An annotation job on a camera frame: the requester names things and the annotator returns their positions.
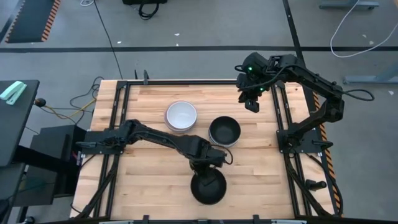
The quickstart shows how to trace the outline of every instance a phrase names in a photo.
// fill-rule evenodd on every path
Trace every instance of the wooden table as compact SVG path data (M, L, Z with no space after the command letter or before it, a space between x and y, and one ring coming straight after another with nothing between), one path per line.
M116 83L116 80L101 82L91 130L101 131L109 127ZM293 121L305 119L308 109L302 87L286 84L286 91ZM126 119L138 119L151 128L171 132L164 124L164 112L171 102L185 100L193 103L198 111L197 123L188 134L208 139L210 123L223 115L236 119L242 132L238 143L231 148L234 163L220 169L227 180L226 195L221 202L211 206L202 205L193 198L190 191L193 172L186 158L173 149L150 142L140 141L128 146L120 158L111 219L142 220L143 215L150 215L151 220L252 219L254 214L263 219L293 218L284 160L275 135L277 120L272 95L265 92L259 98L261 110L257 114L238 103L238 96L234 85L133 86ZM279 96L280 105L283 105L281 99ZM116 124L121 114L121 110L118 111ZM306 179L325 180L318 164L307 156L301 158ZM98 187L102 161L103 156L97 155L80 172L73 201L78 210L83 209ZM297 186L296 191L300 212L304 214ZM327 211L333 213L327 188L313 194ZM105 192L100 215L104 214L107 196Z

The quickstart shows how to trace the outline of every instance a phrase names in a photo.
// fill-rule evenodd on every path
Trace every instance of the table leg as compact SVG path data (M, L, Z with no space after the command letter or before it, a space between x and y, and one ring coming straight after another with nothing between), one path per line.
M321 0L319 4L320 9L329 8L350 8L353 7L357 0ZM374 9L379 7L379 3L376 1L360 1L356 8Z

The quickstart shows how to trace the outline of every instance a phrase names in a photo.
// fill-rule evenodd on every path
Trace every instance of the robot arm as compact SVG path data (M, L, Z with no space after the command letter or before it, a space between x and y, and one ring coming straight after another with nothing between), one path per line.
M222 167L227 154L215 149L210 142L199 136L176 136L158 131L141 124L136 119L127 120L119 129L103 132L100 142L78 142L81 147L96 147L97 144L108 148L124 147L136 141L145 140L162 146L170 147L190 160L191 163L208 164Z
M269 60L258 53L249 55L241 65L237 87L242 91L239 102L246 109L259 111L258 97L268 91L276 82L296 82L310 88L326 98L321 108L300 123L293 123L287 131L288 141L299 141L303 135L324 122L336 122L343 118L344 91L336 82L314 74L304 67L303 62L294 55L272 56Z

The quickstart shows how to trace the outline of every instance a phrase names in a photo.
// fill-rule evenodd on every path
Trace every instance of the gray concrete floor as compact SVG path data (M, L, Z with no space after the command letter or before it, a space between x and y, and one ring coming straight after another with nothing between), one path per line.
M108 47L109 42L95 7L81 7L80 0L62 1L50 38L44 43L6 44L6 47ZM390 33L398 20L393 0L379 1L369 12L354 12L336 36L336 46L369 46ZM344 16L344 10L319 10L316 0L289 0L302 46L328 46L329 39ZM0 26L13 12L16 0L0 0ZM121 1L99 0L98 7L117 47L191 45L270 45L293 46L282 1L275 0L170 0L161 5L149 21L140 20L133 7ZM398 45L396 32L386 45ZM236 78L233 67L250 52L118 52L125 78L134 69L146 69L151 78ZM265 57L294 52L260 52ZM307 67L341 84L345 75L374 75L396 62L398 52L368 52L353 58L336 58L330 52L304 52ZM38 79L37 97L48 105L69 107L69 99L84 94L97 76L119 78L111 52L0 54L0 80ZM344 119L326 124L338 185L345 202L345 217L398 221L396 194L398 155L395 152L398 122L398 86L355 85L371 90L370 103L345 97ZM90 96L76 103L84 105ZM89 127L87 114L79 124ZM33 108L27 126L71 124ZM29 146L33 133L26 130L21 144ZM70 198L55 199L44 207L31 207L37 221L64 220Z

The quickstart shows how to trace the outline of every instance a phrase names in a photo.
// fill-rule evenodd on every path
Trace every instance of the white bowl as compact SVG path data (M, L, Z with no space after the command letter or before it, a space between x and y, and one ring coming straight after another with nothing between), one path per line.
M188 131L197 121L195 107L186 101L172 103L165 113L165 123L172 131Z

